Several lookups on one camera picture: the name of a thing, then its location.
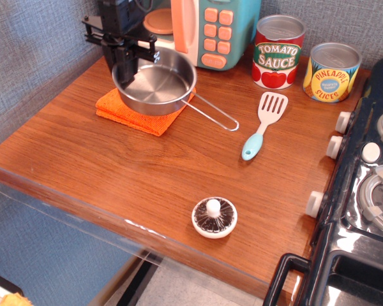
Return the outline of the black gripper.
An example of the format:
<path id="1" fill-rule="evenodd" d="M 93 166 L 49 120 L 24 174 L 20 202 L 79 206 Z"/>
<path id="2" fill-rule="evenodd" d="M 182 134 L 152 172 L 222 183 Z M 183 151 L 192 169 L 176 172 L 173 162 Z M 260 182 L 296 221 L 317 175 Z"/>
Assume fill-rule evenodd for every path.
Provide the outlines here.
<path id="1" fill-rule="evenodd" d="M 116 77 L 121 84 L 134 80 L 138 59 L 156 63 L 160 52 L 157 37 L 143 25 L 145 13 L 85 16 L 86 40 L 102 47 L 109 70 L 117 66 Z"/>

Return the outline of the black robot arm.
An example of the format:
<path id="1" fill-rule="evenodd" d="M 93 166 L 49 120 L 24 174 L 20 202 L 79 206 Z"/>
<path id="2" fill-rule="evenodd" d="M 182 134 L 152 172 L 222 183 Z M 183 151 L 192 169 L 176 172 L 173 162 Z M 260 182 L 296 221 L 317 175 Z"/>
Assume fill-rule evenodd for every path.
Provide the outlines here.
<path id="1" fill-rule="evenodd" d="M 138 73 L 139 60 L 156 63 L 160 59 L 157 37 L 144 26 L 153 2 L 98 1 L 98 16 L 85 16 L 86 41 L 102 47 L 112 75 L 123 87 Z"/>

